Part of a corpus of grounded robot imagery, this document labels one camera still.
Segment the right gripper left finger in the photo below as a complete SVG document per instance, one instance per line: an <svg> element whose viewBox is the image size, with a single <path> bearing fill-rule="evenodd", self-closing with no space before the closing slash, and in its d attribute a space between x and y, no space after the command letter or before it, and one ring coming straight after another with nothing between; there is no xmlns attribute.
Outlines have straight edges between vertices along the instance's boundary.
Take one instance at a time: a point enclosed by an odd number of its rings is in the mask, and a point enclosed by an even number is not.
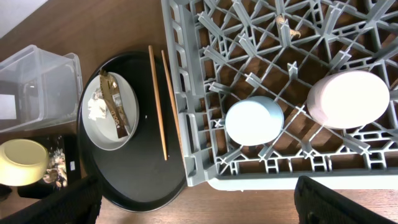
<svg viewBox="0 0 398 224"><path fill-rule="evenodd" d="M100 214L102 185L87 176L3 219L1 224L94 224Z"/></svg>

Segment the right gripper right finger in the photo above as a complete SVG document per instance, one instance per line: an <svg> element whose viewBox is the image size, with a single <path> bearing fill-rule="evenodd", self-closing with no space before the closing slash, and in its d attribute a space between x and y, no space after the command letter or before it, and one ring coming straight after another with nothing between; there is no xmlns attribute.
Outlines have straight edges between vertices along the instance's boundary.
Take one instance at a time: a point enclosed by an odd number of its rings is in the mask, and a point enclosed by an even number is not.
<svg viewBox="0 0 398 224"><path fill-rule="evenodd" d="M300 223L383 224L393 222L304 175L298 178L294 202Z"/></svg>

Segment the food scraps pile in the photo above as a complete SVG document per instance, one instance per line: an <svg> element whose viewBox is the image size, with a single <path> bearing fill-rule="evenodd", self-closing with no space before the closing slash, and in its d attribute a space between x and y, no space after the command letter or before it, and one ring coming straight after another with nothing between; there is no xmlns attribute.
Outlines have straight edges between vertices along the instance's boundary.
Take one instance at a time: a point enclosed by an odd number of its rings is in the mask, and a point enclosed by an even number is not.
<svg viewBox="0 0 398 224"><path fill-rule="evenodd" d="M49 154L49 163L42 179L46 184L55 184L57 189L68 185L66 159L63 149L56 148Z"/></svg>

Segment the yellow bowl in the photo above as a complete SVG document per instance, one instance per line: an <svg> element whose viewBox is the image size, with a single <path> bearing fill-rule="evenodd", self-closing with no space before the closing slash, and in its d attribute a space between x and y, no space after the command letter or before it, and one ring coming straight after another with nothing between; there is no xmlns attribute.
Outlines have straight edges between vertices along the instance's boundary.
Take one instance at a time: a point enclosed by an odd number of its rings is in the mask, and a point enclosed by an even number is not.
<svg viewBox="0 0 398 224"><path fill-rule="evenodd" d="M29 185L40 180L47 169L49 153L30 139L13 139L1 144L1 184Z"/></svg>

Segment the grey ceramic plate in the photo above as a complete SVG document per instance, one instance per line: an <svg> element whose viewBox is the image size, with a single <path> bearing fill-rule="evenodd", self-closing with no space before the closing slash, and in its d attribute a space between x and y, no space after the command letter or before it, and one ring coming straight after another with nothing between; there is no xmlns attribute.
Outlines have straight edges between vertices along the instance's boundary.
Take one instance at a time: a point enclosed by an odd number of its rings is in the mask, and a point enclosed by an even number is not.
<svg viewBox="0 0 398 224"><path fill-rule="evenodd" d="M90 116L89 102L100 93L100 78L95 76L86 87L81 99L81 118L83 127L94 145L105 151L113 151L123 147L136 132L139 123L139 104L137 96L125 78L117 73L111 73L120 85L120 101L127 117L127 136L118 137L116 125L109 110L99 117L97 114Z"/></svg>

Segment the white tissue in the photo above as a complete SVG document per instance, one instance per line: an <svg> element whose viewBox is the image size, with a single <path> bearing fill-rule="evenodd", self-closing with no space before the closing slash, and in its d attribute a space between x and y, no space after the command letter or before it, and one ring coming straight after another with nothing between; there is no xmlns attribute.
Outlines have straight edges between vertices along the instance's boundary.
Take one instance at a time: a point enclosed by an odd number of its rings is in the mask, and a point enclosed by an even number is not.
<svg viewBox="0 0 398 224"><path fill-rule="evenodd" d="M88 118L93 121L106 118L107 106L100 88L97 88L91 95L91 98L88 101L88 110Z"/></svg>

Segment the blue plastic cup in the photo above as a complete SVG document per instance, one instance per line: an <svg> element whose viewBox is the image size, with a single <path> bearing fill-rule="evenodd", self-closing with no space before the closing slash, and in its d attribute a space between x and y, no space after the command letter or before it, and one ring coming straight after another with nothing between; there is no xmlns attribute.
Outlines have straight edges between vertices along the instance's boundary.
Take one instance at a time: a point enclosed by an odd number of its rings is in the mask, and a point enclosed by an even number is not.
<svg viewBox="0 0 398 224"><path fill-rule="evenodd" d="M252 96L235 103L225 118L228 136L242 146L256 146L274 140L283 125L281 107L265 96Z"/></svg>

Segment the pink plastic cup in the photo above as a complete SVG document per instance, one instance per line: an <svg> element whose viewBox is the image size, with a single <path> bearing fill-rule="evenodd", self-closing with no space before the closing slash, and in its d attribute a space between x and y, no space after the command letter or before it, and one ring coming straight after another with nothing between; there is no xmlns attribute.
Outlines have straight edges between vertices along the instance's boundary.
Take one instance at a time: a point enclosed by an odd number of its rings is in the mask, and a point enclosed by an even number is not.
<svg viewBox="0 0 398 224"><path fill-rule="evenodd" d="M390 102L387 85L371 72L354 70L327 76L307 96L311 117L332 129L351 129L380 118Z"/></svg>

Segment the brown snack wrapper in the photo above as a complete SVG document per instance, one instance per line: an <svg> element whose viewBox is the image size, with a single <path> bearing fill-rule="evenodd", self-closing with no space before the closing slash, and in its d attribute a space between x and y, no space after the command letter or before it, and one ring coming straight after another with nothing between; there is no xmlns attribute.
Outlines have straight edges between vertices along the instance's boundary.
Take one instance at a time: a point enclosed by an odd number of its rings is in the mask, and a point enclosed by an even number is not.
<svg viewBox="0 0 398 224"><path fill-rule="evenodd" d="M129 123L124 112L118 81L103 69L99 71L99 80L101 94L115 122L118 138L126 137L129 135Z"/></svg>

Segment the wooden chopstick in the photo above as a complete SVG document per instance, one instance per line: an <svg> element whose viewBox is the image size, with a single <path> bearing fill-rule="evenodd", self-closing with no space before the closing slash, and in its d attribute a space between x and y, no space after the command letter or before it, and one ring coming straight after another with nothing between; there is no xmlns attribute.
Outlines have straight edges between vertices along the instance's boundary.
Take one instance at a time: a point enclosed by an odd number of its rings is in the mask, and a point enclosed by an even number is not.
<svg viewBox="0 0 398 224"><path fill-rule="evenodd" d="M157 117L158 117L158 124L159 124L159 131L160 131L160 138L162 142L162 150L164 155L164 160L168 159L167 155L167 146L165 140L165 133L164 133L164 124L163 124L163 117L162 117L162 109L161 109L161 102L160 102L160 95L159 95L159 87L157 83L157 73L155 68L155 58L153 47L151 45L148 46L149 50L149 58L150 58L150 66L151 66L151 73L152 73L152 82L154 88L154 96L155 96L155 104L157 110Z"/></svg>
<svg viewBox="0 0 398 224"><path fill-rule="evenodd" d="M177 107L176 107L176 102L175 102L175 97L174 97L174 90L173 90L173 87L172 87L172 82L171 82L170 73L169 73L167 61L166 61L166 58L165 58L164 50L161 50L161 55L162 55L162 61L163 61L163 64L164 64L165 78L166 78L167 87L168 87L168 91L169 91L170 103L171 103L171 107L172 107L172 113L173 113L173 116L174 116L175 128L176 128L176 131L177 131L178 142L179 142L179 145L180 145L181 155L183 156L183 147L182 147L181 134L180 134L180 129L179 129L178 114L177 114Z"/></svg>

